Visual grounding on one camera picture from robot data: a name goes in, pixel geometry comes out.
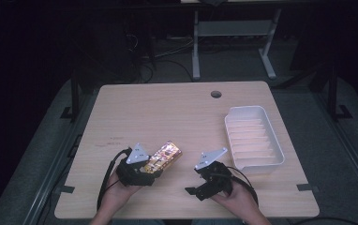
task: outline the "tabletop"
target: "tabletop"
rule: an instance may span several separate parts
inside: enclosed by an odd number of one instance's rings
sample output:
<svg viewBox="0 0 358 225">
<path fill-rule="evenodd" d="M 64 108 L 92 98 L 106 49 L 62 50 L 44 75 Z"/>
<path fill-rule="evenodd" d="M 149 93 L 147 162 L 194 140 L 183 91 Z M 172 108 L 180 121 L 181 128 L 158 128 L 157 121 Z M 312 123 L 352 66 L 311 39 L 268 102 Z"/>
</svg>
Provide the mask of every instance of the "tabletop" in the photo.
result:
<svg viewBox="0 0 358 225">
<path fill-rule="evenodd" d="M 212 97 L 212 92 L 221 97 Z M 225 208 L 190 196 L 186 187 L 204 183 L 194 171 L 201 152 L 229 147 L 224 118 L 229 108 L 262 106 L 285 161 L 271 173 L 246 174 L 269 218 L 315 217 L 311 190 L 297 185 L 307 179 L 272 93 L 265 82 L 192 82 L 103 86 L 82 136 L 65 186 L 55 208 L 58 218 L 92 218 L 97 195 L 110 161 L 118 152 L 140 143 L 153 155 L 172 141 L 183 155 L 151 187 L 137 192 L 116 218 L 233 218 Z M 232 166 L 228 152 L 220 159 Z"/>
</svg>

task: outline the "person's hand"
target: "person's hand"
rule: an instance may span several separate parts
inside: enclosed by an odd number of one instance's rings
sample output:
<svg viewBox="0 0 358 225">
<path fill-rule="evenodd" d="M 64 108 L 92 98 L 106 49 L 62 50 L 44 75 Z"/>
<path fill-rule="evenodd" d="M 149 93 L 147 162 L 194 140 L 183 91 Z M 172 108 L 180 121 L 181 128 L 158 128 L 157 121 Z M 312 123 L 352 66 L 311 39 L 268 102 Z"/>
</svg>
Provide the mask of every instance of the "person's hand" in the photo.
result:
<svg viewBox="0 0 358 225">
<path fill-rule="evenodd" d="M 225 196 L 216 194 L 212 196 L 211 199 L 227 208 L 235 216 L 249 225 L 270 224 L 269 220 L 267 220 L 255 203 L 251 193 L 237 182 L 231 181 L 231 183 L 231 195 L 228 193 L 224 193 Z"/>
<path fill-rule="evenodd" d="M 142 186 L 125 187 L 118 181 L 118 175 L 114 170 L 106 188 L 107 190 L 103 196 L 100 208 L 91 221 L 93 225 L 107 224 L 112 219 L 112 216 L 114 216 Z"/>
</svg>

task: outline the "cable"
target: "cable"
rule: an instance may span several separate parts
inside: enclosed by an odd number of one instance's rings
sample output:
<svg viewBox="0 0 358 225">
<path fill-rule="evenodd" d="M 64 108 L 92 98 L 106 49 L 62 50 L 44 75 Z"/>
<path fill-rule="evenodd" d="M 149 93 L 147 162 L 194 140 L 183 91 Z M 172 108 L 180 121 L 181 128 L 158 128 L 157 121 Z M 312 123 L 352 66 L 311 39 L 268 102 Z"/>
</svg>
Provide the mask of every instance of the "cable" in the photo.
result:
<svg viewBox="0 0 358 225">
<path fill-rule="evenodd" d="M 199 47 L 199 52 L 203 53 L 203 54 L 215 54 L 215 53 L 222 53 L 225 52 L 227 50 L 229 50 L 231 48 L 231 44 L 229 41 L 226 42 L 222 42 L 222 41 L 216 41 L 216 38 L 221 39 L 221 37 L 209 37 L 208 39 L 206 39 L 205 41 L 202 41 L 202 39 L 200 39 L 199 43 L 200 43 L 200 47 Z M 209 40 L 210 44 L 212 45 L 209 50 L 203 50 L 202 48 L 208 47 L 206 46 L 206 44 L 208 44 L 206 41 Z"/>
<path fill-rule="evenodd" d="M 224 178 L 228 178 L 229 180 L 231 179 L 231 176 L 226 175 L 226 174 L 221 174 L 221 173 L 214 173 L 214 172 L 212 172 L 212 173 L 210 173 L 209 175 L 211 175 L 211 176 L 224 177 Z"/>
<path fill-rule="evenodd" d="M 295 222 L 293 223 L 293 225 L 299 225 L 299 224 L 304 224 L 304 223 L 308 223 L 311 221 L 315 221 L 315 220 L 335 220 L 335 221 L 341 221 L 341 222 L 345 222 L 345 223 L 349 223 L 349 224 L 353 224 L 353 225 L 358 225 L 358 223 L 353 222 L 351 220 L 347 220 L 344 218 L 339 218 L 339 217 L 314 217 L 314 218 L 308 218 L 299 222 Z"/>
<path fill-rule="evenodd" d="M 115 181 L 114 183 L 112 183 L 110 186 L 108 186 L 106 189 L 105 189 L 105 192 L 111 188 L 113 185 L 117 184 L 119 181 L 121 181 L 120 179 L 118 179 L 117 181 Z"/>
<path fill-rule="evenodd" d="M 178 62 L 175 62 L 175 61 L 172 61 L 172 60 L 169 60 L 169 59 L 165 59 L 165 60 L 157 60 L 156 62 L 159 62 L 159 63 L 174 63 L 176 65 L 178 65 L 179 67 L 183 68 L 187 74 L 187 76 L 190 78 L 190 80 L 193 82 L 193 77 L 191 76 L 191 74 L 188 72 L 187 68 L 185 66 L 183 66 L 182 64 L 178 63 Z"/>
<path fill-rule="evenodd" d="M 167 55 L 170 55 L 170 54 L 174 54 L 174 53 L 179 53 L 187 48 L 190 48 L 193 43 L 193 39 L 191 39 L 188 43 L 186 43 L 185 45 L 183 46 L 180 46 L 179 48 L 176 48 L 176 49 L 173 49 L 173 50 L 169 50 L 167 52 L 164 52 L 164 53 L 161 53 L 161 54 L 158 54 L 158 55 L 155 55 L 155 58 L 162 58 L 164 56 L 167 56 Z"/>
<path fill-rule="evenodd" d="M 45 220 L 47 219 L 47 215 L 50 213 L 51 204 L 52 204 L 52 203 L 51 203 L 52 194 L 53 194 L 54 190 L 56 189 L 57 185 L 59 184 L 59 182 L 62 180 L 62 178 L 63 178 L 66 174 L 68 174 L 68 172 L 65 172 L 65 170 L 66 170 L 66 168 L 68 167 L 68 165 L 70 164 L 70 161 L 71 161 L 72 159 L 73 159 L 73 157 L 71 157 L 71 158 L 67 161 L 65 167 L 63 168 L 63 170 L 60 172 L 58 178 L 57 178 L 57 179 L 55 180 L 55 182 L 53 183 L 53 186 L 52 186 L 51 191 L 48 193 L 47 201 L 49 202 L 49 206 L 50 206 L 50 207 L 49 207 L 49 209 L 48 209 L 48 211 L 47 211 L 47 213 L 46 213 L 46 215 L 45 215 L 45 218 L 44 218 L 42 224 L 45 224 Z M 38 224 L 39 221 L 41 220 L 41 217 L 42 217 L 42 214 L 43 214 L 43 212 L 44 212 L 44 210 L 45 210 L 45 206 L 46 206 L 46 205 L 47 205 L 47 204 L 44 203 L 44 205 L 42 206 L 42 209 L 41 209 L 41 212 L 40 212 L 40 214 L 39 214 L 39 216 L 38 216 L 38 219 L 37 219 L 37 223 L 36 223 L 36 224 Z"/>
<path fill-rule="evenodd" d="M 243 177 L 247 180 L 247 182 L 249 183 L 249 185 L 252 187 L 251 182 L 248 180 L 248 178 L 247 178 L 240 170 L 238 170 L 237 168 L 234 168 L 234 167 L 227 167 L 227 168 L 232 169 L 232 170 L 235 170 L 235 171 L 239 172 L 241 175 L 243 175 Z"/>
<path fill-rule="evenodd" d="M 193 37 L 171 37 L 170 35 L 167 35 L 166 40 L 170 42 L 174 42 L 177 44 L 183 44 L 186 43 L 188 39 L 193 39 Z"/>
<path fill-rule="evenodd" d="M 103 199 L 103 195 L 105 194 L 106 192 L 106 186 L 107 186 L 107 183 L 109 181 L 109 177 L 110 175 L 112 174 L 112 168 L 114 167 L 115 165 L 115 161 L 123 154 L 126 154 L 126 155 L 129 155 L 130 152 L 132 151 L 131 148 L 128 148 L 128 149 L 125 149 L 125 150 L 122 150 L 121 152 L 119 152 L 115 157 L 114 159 L 110 162 L 110 165 L 109 165 L 109 168 L 107 169 L 106 173 L 105 173 L 105 176 L 103 178 L 103 182 L 102 182 L 102 186 L 100 187 L 100 191 L 99 191 L 99 195 L 97 197 L 97 210 L 99 209 L 100 207 L 100 204 L 102 203 L 102 199 Z"/>
<path fill-rule="evenodd" d="M 149 83 L 152 80 L 153 76 L 154 76 L 153 69 L 148 67 L 148 66 L 146 66 L 146 65 L 142 65 L 142 67 L 148 68 L 150 70 L 150 77 L 147 80 L 144 80 L 144 83 Z"/>
<path fill-rule="evenodd" d="M 138 46 L 138 43 L 139 43 L 138 38 L 136 36 L 134 36 L 134 35 L 127 35 L 127 38 L 134 38 L 135 39 L 135 44 L 134 44 L 133 48 L 129 49 L 130 51 L 133 52 L 136 49 L 136 47 Z"/>
</svg>

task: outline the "foil wrapper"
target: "foil wrapper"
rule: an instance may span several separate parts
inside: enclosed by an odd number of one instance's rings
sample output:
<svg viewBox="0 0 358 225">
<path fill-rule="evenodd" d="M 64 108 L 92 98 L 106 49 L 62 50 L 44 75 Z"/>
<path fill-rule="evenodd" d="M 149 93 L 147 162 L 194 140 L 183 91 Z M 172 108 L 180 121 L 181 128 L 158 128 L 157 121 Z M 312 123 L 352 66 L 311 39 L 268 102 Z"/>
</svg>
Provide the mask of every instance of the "foil wrapper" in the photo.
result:
<svg viewBox="0 0 358 225">
<path fill-rule="evenodd" d="M 180 156 L 182 151 L 172 142 L 167 142 L 150 157 L 143 168 L 147 173 L 162 171 L 170 167 Z"/>
</svg>

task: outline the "white tray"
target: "white tray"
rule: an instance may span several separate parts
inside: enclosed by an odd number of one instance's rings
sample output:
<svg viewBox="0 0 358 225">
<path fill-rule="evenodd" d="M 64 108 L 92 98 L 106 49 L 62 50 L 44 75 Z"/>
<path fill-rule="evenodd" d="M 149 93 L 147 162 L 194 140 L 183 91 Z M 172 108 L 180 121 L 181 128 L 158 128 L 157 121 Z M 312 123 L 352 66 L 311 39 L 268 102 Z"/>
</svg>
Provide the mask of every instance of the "white tray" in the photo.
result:
<svg viewBox="0 0 358 225">
<path fill-rule="evenodd" d="M 234 166 L 243 173 L 270 173 L 285 158 L 261 106 L 230 108 L 225 117 Z"/>
</svg>

